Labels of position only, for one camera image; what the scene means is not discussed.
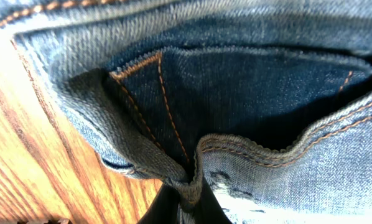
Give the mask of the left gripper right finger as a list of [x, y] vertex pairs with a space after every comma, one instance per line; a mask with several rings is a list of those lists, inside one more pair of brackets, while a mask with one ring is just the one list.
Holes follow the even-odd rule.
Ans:
[[195, 224], [231, 224], [206, 179], [202, 184], [200, 200], [193, 210]]

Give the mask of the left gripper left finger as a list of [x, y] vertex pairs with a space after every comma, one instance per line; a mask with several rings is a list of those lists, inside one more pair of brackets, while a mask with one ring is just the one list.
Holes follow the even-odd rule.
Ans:
[[138, 224], [177, 224], [179, 202], [178, 191], [163, 184]]

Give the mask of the light blue denim jeans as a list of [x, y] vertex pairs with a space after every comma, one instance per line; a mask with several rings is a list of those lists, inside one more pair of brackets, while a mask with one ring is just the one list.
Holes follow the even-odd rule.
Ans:
[[372, 0], [0, 1], [109, 169], [232, 223], [372, 223]]

